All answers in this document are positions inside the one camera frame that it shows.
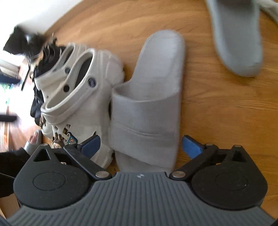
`blue clamp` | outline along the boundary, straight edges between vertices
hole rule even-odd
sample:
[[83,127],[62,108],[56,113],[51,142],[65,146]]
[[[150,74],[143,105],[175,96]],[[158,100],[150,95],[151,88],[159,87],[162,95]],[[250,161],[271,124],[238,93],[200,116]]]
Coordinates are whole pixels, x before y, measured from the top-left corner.
[[191,158],[194,159],[204,150],[205,146],[194,140],[191,136],[185,135],[182,138],[182,150]]
[[66,136],[68,137],[68,139],[65,140],[65,142],[66,142],[67,144],[77,144],[77,143],[78,143],[78,140],[75,138],[74,135],[72,135],[71,132],[67,132],[67,135],[66,135]]
[[96,134],[77,145],[77,149],[89,159],[100,149],[100,137]]

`white wall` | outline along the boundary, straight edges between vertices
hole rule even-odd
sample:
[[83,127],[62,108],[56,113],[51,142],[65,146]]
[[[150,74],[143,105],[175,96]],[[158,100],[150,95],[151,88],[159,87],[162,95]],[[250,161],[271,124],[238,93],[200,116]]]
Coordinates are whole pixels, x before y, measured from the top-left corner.
[[17,24],[44,33],[82,0],[0,0],[0,50]]

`gray ribbed plate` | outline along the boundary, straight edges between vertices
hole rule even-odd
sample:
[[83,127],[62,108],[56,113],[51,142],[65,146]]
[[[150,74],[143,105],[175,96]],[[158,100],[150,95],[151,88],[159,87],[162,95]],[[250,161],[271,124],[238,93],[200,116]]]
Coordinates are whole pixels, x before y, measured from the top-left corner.
[[58,210],[23,206],[12,226],[270,226],[261,208],[227,211],[198,199],[188,185],[164,173],[122,173],[96,182],[82,200]]

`black circular pad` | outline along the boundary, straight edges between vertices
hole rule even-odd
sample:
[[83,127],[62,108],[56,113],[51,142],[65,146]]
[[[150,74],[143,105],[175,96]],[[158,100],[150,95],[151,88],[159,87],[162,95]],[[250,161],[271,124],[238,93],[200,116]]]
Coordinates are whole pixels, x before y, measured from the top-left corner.
[[18,201],[34,209],[69,206],[80,200],[91,185],[86,173],[77,167],[61,164],[51,149],[47,149],[34,152],[35,156],[30,157],[14,180]]
[[261,173],[242,162],[206,167],[193,176],[191,185],[204,202],[227,210],[260,205],[267,192]]

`black cloth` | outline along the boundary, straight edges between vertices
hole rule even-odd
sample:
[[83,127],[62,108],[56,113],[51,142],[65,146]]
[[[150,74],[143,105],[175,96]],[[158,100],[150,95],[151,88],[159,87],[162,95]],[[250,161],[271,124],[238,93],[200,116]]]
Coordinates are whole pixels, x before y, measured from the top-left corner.
[[43,105],[43,93],[34,87],[34,100],[31,106],[30,115],[35,119],[35,123],[39,126],[39,119],[41,117],[41,106]]
[[29,158],[30,155],[23,148],[0,153],[0,198],[14,192],[13,178],[17,176]]
[[3,50],[15,55],[24,54],[31,59],[40,53],[45,40],[42,35],[27,34],[21,27],[16,26]]

